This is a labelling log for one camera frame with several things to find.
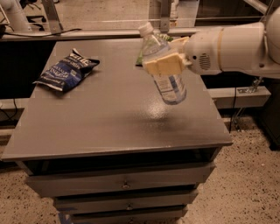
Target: metal frame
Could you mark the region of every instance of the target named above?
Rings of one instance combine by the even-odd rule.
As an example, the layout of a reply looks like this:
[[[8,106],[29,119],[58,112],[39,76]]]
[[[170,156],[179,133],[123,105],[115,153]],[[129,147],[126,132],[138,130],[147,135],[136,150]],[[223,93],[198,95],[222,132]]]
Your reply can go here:
[[[269,8],[267,9],[265,16],[268,16],[273,13],[273,11],[280,6],[280,0],[272,0],[269,4]]]
[[[161,0],[160,9],[160,31],[168,32],[170,29],[170,13],[172,9],[172,0]]]
[[[0,25],[9,25],[9,24],[10,24],[10,21],[9,21],[9,19],[7,18],[7,15],[5,14],[5,12],[4,12],[4,10],[3,10],[1,4],[0,4],[0,11],[1,11],[1,13],[3,14],[4,20],[7,21],[7,23],[4,23],[4,22],[3,22],[4,20],[3,20],[3,21],[0,21]]]
[[[42,0],[42,4],[45,9],[45,14],[49,21],[49,27],[52,34],[63,31],[62,24],[58,12],[55,9],[53,0]]]
[[[243,0],[245,3],[251,5],[256,10],[260,11],[262,14],[265,14],[267,9],[269,8],[268,5],[262,3],[259,0]]]
[[[189,36],[196,32],[208,30],[216,26],[200,26],[193,28],[176,28],[170,29],[168,35],[173,37]],[[1,41],[30,41],[30,40],[83,40],[83,39],[134,39],[140,38],[139,30],[115,30],[115,31],[71,31],[62,33],[60,35],[41,37],[42,35],[50,35],[50,32],[35,31],[29,37],[17,37],[7,36],[0,38]]]

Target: blue snack bag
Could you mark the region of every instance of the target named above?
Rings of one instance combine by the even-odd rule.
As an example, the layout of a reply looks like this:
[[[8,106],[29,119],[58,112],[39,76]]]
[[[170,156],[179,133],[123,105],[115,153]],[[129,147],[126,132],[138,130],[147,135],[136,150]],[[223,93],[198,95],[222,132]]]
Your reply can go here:
[[[88,59],[81,56],[74,48],[69,56],[43,72],[33,83],[66,92],[75,88],[99,63],[98,59]]]

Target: speckled floor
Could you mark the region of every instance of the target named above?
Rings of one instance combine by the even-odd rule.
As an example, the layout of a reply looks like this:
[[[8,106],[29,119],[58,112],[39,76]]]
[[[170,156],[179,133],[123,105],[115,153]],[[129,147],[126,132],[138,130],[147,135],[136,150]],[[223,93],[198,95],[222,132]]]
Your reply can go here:
[[[250,116],[241,119],[241,128],[242,132],[231,132],[234,144],[224,147],[215,159],[217,168],[199,186],[199,195],[188,206],[182,223],[280,223],[280,151],[270,150],[269,141]],[[19,169],[0,170],[1,223],[60,223],[53,201],[41,199],[25,185],[25,177]]]

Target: drawer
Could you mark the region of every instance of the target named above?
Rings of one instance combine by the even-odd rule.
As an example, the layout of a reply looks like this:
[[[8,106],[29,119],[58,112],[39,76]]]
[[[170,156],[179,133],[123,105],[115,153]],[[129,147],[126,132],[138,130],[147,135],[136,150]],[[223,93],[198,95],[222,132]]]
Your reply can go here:
[[[88,214],[107,211],[130,211],[147,207],[168,207],[193,203],[197,190],[176,186],[67,196],[54,199],[54,206],[66,214]]]
[[[68,157],[24,161],[34,176],[72,172],[129,169],[153,165],[209,163],[221,148],[136,152],[95,157]]]
[[[140,221],[178,219],[185,214],[184,206],[168,206],[128,212],[74,214],[71,215],[71,221],[73,224],[132,224]]]
[[[33,176],[26,180],[41,197],[188,186],[207,180],[214,163],[175,164],[111,171]]]

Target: wire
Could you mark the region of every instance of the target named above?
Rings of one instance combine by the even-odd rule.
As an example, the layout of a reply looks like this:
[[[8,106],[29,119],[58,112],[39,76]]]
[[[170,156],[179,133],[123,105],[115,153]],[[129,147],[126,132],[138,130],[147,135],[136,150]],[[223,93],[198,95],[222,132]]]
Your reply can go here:
[[[76,31],[81,31],[81,29],[80,28],[75,28],[75,29],[71,29],[71,30],[67,30],[67,31],[55,32],[55,33],[51,33],[51,34],[38,35],[38,36],[17,34],[17,33],[11,33],[11,32],[7,32],[7,31],[5,31],[3,34],[10,35],[10,36],[17,36],[17,37],[25,37],[25,38],[44,38],[44,37],[51,37],[51,36],[60,35],[62,33],[66,33],[66,32],[76,32]]]
[[[14,115],[10,117],[10,119],[15,117],[17,115],[17,113],[18,113],[18,107],[17,107],[17,104],[16,104],[16,99],[13,99],[13,101],[14,101],[14,106],[15,106],[15,110],[16,111],[15,111]]]
[[[34,10],[34,7],[32,6],[35,6],[37,9],[41,10],[41,8],[38,7],[35,3],[28,3],[27,6],[30,7],[32,10]]]
[[[9,26],[13,31],[15,31],[9,24],[7,24],[6,26]]]
[[[233,122],[233,118],[234,118],[234,114],[235,114],[235,104],[236,104],[236,87],[234,88],[234,103],[233,103],[233,107],[232,107],[232,114],[230,116],[230,122],[229,122],[229,128],[228,128],[228,132],[231,132],[231,124]]]

